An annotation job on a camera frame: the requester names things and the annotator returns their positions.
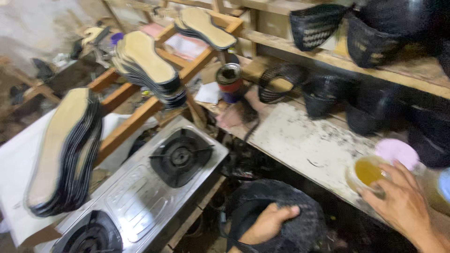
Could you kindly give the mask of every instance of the glue can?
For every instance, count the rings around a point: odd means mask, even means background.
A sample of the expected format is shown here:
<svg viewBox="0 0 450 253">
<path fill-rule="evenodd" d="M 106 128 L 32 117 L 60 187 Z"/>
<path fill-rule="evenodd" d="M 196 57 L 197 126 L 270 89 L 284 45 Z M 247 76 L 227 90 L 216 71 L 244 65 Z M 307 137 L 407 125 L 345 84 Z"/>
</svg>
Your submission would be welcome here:
<svg viewBox="0 0 450 253">
<path fill-rule="evenodd" d="M 243 96 L 242 69 L 239 64 L 227 63 L 216 72 L 216 82 L 225 102 L 233 104 Z"/>
</svg>

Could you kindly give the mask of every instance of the stainless steel stove top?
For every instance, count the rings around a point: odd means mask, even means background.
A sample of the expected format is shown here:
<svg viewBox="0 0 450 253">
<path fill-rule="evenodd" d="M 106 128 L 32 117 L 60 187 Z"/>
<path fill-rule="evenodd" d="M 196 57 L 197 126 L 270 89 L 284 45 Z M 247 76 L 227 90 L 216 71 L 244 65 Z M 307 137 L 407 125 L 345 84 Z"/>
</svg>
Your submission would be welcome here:
<svg viewBox="0 0 450 253">
<path fill-rule="evenodd" d="M 209 161 L 187 184 L 171 188 L 151 168 L 149 156 L 164 140 L 182 128 L 194 131 L 213 145 L 213 151 Z M 64 235 L 92 210 L 101 210 L 109 215 L 120 231 L 122 252 L 142 252 L 227 154 L 227 148 L 178 116 L 106 180 L 91 195 L 91 200 L 69 214 L 57 230 Z M 57 241 L 38 245 L 36 252 L 50 252 Z"/>
</svg>

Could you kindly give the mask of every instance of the blue object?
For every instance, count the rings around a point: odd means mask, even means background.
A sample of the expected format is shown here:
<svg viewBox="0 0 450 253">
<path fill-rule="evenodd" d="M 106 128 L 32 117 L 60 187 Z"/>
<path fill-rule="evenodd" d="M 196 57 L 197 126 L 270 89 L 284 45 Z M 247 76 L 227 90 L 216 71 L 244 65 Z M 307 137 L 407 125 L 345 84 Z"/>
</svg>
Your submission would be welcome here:
<svg viewBox="0 0 450 253">
<path fill-rule="evenodd" d="M 440 194 L 450 203 L 450 168 L 441 172 L 437 184 Z"/>
<path fill-rule="evenodd" d="M 230 93 L 221 91 L 221 93 L 223 100 L 229 104 L 234 104 L 242 98 L 242 94 L 239 91 Z"/>
<path fill-rule="evenodd" d="M 123 33 L 122 32 L 118 32 L 114 35 L 111 36 L 111 44 L 112 45 L 117 45 L 117 42 L 119 40 L 123 39 Z"/>
</svg>

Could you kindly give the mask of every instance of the human hand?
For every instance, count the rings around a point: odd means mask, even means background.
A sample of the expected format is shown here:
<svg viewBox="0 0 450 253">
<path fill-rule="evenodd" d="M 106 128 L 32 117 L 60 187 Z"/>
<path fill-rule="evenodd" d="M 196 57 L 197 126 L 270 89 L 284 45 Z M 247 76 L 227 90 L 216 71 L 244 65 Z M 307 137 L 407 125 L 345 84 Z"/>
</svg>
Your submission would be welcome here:
<svg viewBox="0 0 450 253">
<path fill-rule="evenodd" d="M 256 222 L 239 240 L 245 244 L 260 244 L 274 238 L 281 230 L 283 222 L 300 214 L 298 206 L 278 208 L 272 203 L 258 216 Z"/>
<path fill-rule="evenodd" d="M 386 198 L 379 199 L 370 190 L 359 190 L 374 210 L 423 252 L 446 252 L 432 228 L 427 204 L 414 176 L 398 161 L 380 168 L 392 181 L 381 179 L 372 186 L 383 188 Z"/>
</svg>

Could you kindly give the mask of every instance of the stove burner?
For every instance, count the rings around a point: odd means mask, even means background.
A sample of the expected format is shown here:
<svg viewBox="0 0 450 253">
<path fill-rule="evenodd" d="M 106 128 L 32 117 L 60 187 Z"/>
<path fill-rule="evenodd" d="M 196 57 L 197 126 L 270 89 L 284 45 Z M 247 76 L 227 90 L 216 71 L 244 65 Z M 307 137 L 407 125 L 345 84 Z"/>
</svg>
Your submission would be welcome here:
<svg viewBox="0 0 450 253">
<path fill-rule="evenodd" d="M 191 153 L 189 152 L 189 150 L 187 148 L 183 148 L 183 147 L 177 148 L 172 153 L 171 161 L 172 161 L 173 165 L 179 166 L 179 165 L 186 164 L 187 161 L 190 159 L 190 157 L 191 157 Z"/>
<path fill-rule="evenodd" d="M 108 215 L 92 211 L 54 246 L 53 253 L 120 253 L 122 238 Z"/>
<path fill-rule="evenodd" d="M 189 129 L 180 129 L 165 140 L 149 157 L 150 165 L 170 187 L 185 185 L 203 167 L 212 154 L 202 137 Z"/>
</svg>

